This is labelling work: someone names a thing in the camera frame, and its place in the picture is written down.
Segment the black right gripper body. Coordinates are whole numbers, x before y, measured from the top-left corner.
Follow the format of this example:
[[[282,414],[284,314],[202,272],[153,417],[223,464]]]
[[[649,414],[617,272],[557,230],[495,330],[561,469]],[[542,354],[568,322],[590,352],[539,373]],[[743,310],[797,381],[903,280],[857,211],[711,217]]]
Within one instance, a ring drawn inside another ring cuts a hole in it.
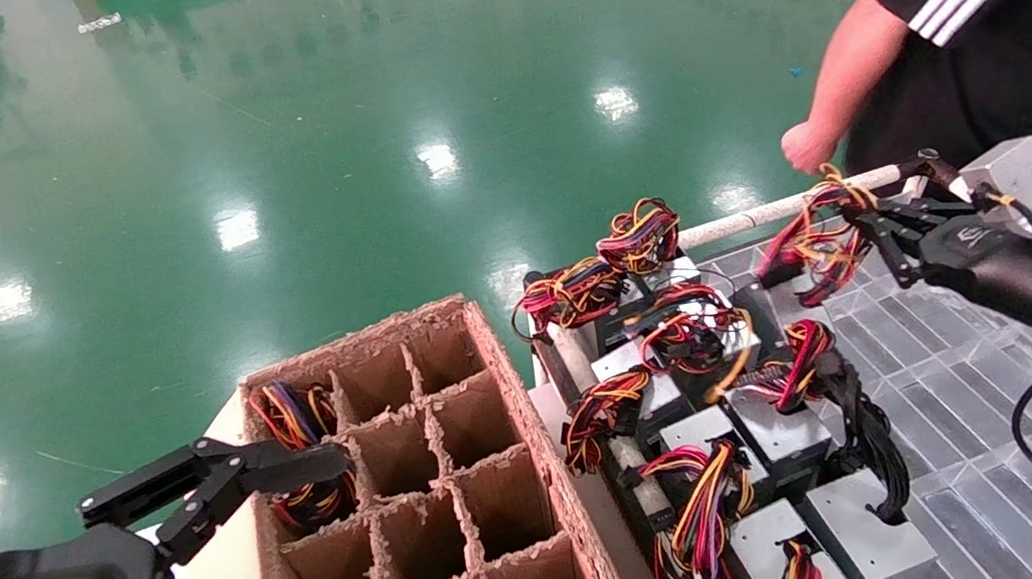
[[[1032,328],[1032,238],[963,216],[918,245],[922,278]]]

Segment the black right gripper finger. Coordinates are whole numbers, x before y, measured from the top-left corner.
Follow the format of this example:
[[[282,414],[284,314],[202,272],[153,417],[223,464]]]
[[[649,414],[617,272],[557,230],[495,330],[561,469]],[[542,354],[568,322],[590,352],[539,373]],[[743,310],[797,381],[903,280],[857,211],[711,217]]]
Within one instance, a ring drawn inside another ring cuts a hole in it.
[[[891,201],[858,214],[860,232],[875,242],[927,235],[939,225],[958,217],[971,216],[970,204],[962,201]]]
[[[861,236],[878,249],[889,274],[901,289],[918,283],[922,278],[918,246],[923,238],[918,229],[895,218],[857,223],[856,226]]]

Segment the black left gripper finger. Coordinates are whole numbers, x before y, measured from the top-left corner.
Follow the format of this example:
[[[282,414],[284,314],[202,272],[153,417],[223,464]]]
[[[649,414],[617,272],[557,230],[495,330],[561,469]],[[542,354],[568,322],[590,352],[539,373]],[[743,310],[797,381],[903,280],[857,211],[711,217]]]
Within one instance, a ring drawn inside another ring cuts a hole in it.
[[[178,511],[158,528],[155,546],[163,561],[183,566],[251,495],[336,484],[349,472],[350,457],[338,444],[292,451],[275,440],[239,447],[213,438],[196,440],[83,498],[82,524],[130,527],[180,498]]]

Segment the person's bare hand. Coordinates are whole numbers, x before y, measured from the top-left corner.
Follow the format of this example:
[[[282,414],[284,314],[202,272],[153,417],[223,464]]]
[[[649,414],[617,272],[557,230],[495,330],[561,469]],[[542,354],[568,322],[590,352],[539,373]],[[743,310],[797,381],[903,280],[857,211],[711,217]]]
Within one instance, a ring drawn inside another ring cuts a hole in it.
[[[785,132],[780,141],[781,151],[794,171],[817,175],[823,165],[833,159],[845,132],[846,126],[839,121],[807,119]]]

